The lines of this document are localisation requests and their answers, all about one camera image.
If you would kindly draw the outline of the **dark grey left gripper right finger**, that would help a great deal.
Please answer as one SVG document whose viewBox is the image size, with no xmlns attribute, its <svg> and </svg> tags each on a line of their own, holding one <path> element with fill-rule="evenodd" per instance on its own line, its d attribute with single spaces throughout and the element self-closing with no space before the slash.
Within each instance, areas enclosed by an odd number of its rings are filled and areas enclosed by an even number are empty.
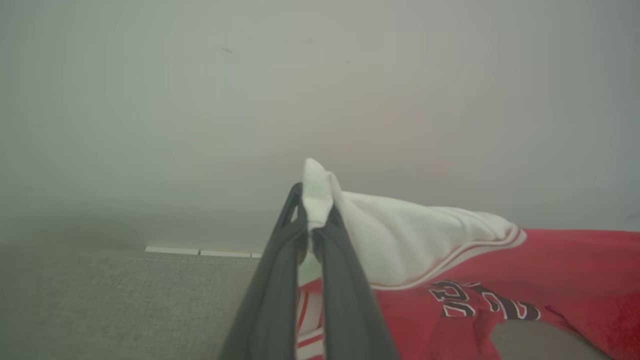
<svg viewBox="0 0 640 360">
<path fill-rule="evenodd" d="M 398 360 L 394 340 L 336 206 L 312 232 L 322 268 L 324 358 Z"/>
</svg>

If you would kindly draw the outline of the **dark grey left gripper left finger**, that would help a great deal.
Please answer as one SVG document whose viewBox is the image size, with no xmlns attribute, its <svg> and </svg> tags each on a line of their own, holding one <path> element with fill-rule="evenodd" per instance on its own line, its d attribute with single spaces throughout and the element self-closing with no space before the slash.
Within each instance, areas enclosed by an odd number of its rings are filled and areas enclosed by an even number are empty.
<svg viewBox="0 0 640 360">
<path fill-rule="evenodd" d="M 302 194 L 302 183 L 291 187 L 218 353 L 220 360 L 297 357 L 298 269 L 308 244 Z"/>
</svg>

